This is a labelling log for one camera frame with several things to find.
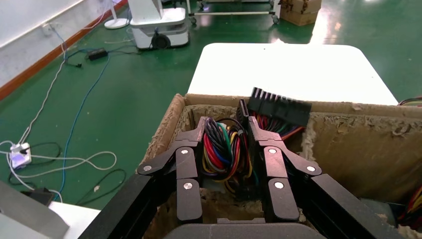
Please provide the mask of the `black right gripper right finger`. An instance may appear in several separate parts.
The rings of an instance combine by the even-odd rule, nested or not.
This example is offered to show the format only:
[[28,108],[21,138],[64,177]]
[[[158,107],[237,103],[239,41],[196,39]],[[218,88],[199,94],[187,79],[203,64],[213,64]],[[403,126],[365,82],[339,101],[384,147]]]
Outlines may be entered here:
[[300,213],[289,180],[318,176],[322,169],[316,162],[290,151],[279,134],[261,129],[252,116],[248,117],[248,135],[265,220],[298,221]]

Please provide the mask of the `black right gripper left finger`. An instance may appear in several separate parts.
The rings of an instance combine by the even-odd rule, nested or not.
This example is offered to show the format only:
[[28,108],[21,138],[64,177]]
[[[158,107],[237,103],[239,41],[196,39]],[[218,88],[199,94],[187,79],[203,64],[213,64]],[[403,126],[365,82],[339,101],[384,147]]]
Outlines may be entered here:
[[152,203],[163,204],[176,193],[176,214],[180,223],[201,223],[202,205],[196,157],[203,150],[206,117],[200,117],[194,130],[177,134],[169,149],[144,160],[137,173],[148,176],[152,184]]

